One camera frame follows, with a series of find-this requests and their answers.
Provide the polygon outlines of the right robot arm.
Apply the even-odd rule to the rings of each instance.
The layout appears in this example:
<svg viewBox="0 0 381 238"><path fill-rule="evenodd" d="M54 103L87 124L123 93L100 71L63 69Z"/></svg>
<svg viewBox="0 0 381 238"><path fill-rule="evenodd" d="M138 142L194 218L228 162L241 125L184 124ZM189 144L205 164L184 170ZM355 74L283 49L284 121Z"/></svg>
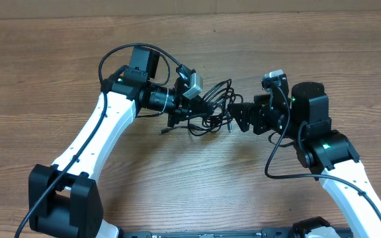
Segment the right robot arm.
<svg viewBox="0 0 381 238"><path fill-rule="evenodd" d="M228 106L241 131L252 126L255 134L272 130L292 139L299 162L310 170L303 177L320 182L355 237L381 237L381 201L354 145L331 127L324 86L303 82L289 93L278 83L263 87L267 95Z"/></svg>

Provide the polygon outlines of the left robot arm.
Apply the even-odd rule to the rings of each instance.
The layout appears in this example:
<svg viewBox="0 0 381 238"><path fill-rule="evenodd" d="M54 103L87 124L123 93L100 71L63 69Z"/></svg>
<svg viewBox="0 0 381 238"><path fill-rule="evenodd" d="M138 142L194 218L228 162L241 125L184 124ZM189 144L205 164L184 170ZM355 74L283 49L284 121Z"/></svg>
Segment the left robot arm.
<svg viewBox="0 0 381 238"><path fill-rule="evenodd" d="M29 211L15 235L28 225L52 237L123 237L104 220L98 189L103 167L141 108L169 115L169 126L189 119L188 104L201 102L202 77L178 63L172 89L153 83L159 59L176 59L157 46L129 44L132 56L109 77L100 77L97 105L71 145L50 166L35 165L28 178Z"/></svg>

